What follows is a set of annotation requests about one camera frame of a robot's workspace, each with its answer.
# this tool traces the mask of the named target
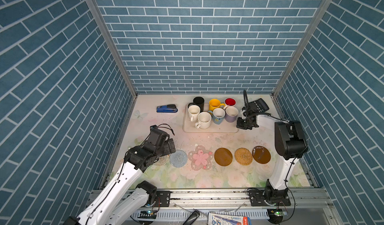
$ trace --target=blue stapler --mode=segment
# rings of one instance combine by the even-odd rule
[[[177,112],[177,108],[175,104],[158,106],[156,112]]]

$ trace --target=purple mug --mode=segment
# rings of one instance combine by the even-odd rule
[[[234,122],[237,120],[239,110],[236,107],[227,107],[225,110],[225,119],[227,122]]]

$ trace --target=black mug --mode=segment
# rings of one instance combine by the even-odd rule
[[[204,112],[204,98],[202,97],[195,97],[193,98],[193,102],[188,104],[188,107],[191,105],[197,105],[200,107],[200,112]]]

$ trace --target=tray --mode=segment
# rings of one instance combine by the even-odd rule
[[[209,103],[204,103],[204,112],[208,112]],[[236,121],[235,122],[227,122],[225,119],[221,122],[220,125],[214,124],[214,122],[211,121],[211,126],[207,129],[200,129],[195,128],[196,122],[191,122],[190,118],[188,116],[188,104],[185,108],[185,114],[184,114],[184,125],[183,130],[185,132],[190,133],[236,133],[238,132],[238,128],[236,127]]]

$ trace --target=blue woven coaster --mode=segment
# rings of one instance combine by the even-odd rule
[[[183,150],[176,150],[176,152],[169,155],[169,162],[172,166],[180,168],[188,161],[188,156]]]

